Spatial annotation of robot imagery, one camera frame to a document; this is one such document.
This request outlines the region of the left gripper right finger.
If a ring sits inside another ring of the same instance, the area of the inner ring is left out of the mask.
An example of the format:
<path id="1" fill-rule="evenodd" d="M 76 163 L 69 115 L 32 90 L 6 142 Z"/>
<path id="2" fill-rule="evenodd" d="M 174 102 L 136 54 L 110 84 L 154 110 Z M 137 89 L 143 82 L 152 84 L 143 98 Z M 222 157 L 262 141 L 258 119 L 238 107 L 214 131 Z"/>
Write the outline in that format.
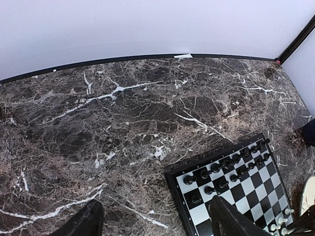
<path id="1" fill-rule="evenodd" d="M 214 236 L 270 236 L 242 215 L 226 199 L 214 196 L 209 204 Z"/>

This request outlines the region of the black grey chessboard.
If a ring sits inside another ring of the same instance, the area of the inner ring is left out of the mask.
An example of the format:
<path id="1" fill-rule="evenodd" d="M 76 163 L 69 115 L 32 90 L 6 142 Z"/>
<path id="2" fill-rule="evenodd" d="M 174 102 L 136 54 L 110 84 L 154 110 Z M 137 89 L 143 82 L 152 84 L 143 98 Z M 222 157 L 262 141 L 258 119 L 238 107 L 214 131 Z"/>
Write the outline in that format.
<path id="1" fill-rule="evenodd" d="M 206 152 L 197 160 L 169 172 L 165 178 L 185 232 L 212 235 L 209 204 L 214 196 L 226 199 L 250 221 L 273 235 L 293 222 L 283 180 L 269 148 L 269 139 L 257 134 L 221 153 Z M 279 225 L 279 217 L 288 221 Z M 270 226 L 281 226 L 271 232 Z"/>

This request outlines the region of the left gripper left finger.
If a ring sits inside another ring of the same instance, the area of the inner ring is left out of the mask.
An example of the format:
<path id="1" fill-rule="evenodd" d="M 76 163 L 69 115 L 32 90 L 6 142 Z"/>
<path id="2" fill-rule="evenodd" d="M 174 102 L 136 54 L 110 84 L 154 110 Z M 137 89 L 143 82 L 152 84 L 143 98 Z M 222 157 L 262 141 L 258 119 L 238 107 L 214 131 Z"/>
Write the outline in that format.
<path id="1" fill-rule="evenodd" d="M 101 236 L 104 209 L 97 200 L 90 200 L 51 236 Z"/>

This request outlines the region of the white chess pawn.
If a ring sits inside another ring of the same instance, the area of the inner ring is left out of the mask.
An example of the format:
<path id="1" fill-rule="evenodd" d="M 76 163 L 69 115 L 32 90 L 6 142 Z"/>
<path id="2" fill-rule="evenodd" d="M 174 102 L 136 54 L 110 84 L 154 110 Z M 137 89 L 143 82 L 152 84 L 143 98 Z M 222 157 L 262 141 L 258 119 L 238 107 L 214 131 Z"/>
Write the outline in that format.
<path id="1" fill-rule="evenodd" d="M 277 223 L 279 224 L 279 225 L 282 225 L 283 223 L 286 223 L 288 221 L 288 219 L 287 218 L 283 218 L 283 217 L 279 217 L 278 219 L 277 219 Z"/>
<path id="2" fill-rule="evenodd" d="M 285 215 L 290 215 L 290 214 L 294 213 L 294 209 L 286 208 L 286 209 L 284 210 L 284 213 L 285 213 Z"/>

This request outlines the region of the white chess knight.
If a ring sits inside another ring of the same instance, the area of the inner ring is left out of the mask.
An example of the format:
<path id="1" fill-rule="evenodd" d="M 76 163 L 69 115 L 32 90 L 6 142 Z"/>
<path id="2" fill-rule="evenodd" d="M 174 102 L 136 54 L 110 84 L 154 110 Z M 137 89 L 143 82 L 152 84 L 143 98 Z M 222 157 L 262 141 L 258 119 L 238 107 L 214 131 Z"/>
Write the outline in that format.
<path id="1" fill-rule="evenodd" d="M 281 228 L 281 226 L 279 226 L 279 225 L 276 225 L 276 224 L 272 224 L 271 226 L 270 226 L 270 231 L 271 232 L 273 232 L 273 231 L 276 231 L 276 230 L 279 230 Z"/>

